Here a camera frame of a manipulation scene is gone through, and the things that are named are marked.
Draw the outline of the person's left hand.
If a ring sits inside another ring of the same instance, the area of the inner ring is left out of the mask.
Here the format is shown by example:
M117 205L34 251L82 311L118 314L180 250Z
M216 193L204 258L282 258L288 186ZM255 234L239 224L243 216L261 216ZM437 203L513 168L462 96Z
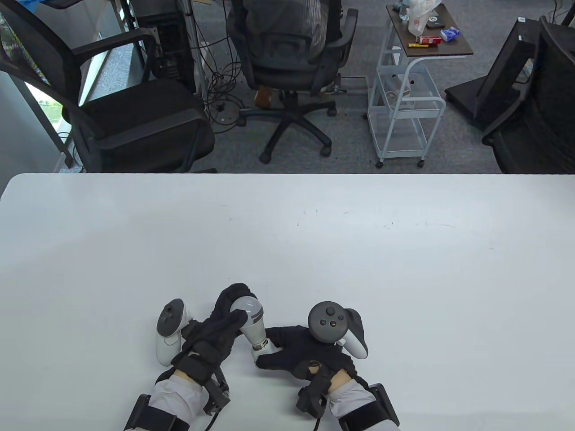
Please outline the person's left hand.
M244 283L235 283L221 292L210 317L195 325L185 337L181 352L171 361L173 367L168 376L178 371L201 386L211 379L230 355L247 322L245 311L231 310L232 304L244 296L255 297Z

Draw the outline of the person's right hand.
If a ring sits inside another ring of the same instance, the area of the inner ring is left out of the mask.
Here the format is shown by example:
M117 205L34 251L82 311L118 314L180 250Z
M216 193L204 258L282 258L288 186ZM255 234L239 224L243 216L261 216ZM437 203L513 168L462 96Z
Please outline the person's right hand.
M287 371L298 379L311 380L310 367L323 366L329 375L341 370L351 378L357 376L353 359L334 343L322 343L301 325L267 328L265 334L279 351L260 355L257 368L269 371Z

